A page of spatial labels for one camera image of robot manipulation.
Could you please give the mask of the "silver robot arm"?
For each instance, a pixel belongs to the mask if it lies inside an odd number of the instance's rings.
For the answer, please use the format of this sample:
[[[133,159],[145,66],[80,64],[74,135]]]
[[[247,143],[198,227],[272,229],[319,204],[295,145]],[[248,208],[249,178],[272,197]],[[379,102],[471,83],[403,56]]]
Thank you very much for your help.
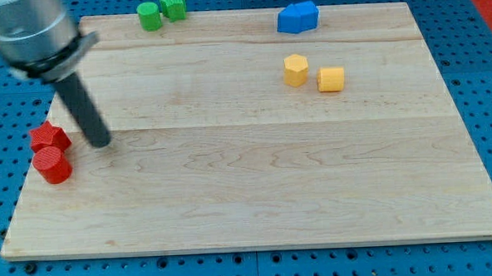
[[[25,79],[64,80],[98,41],[62,0],[0,0],[0,54]]]

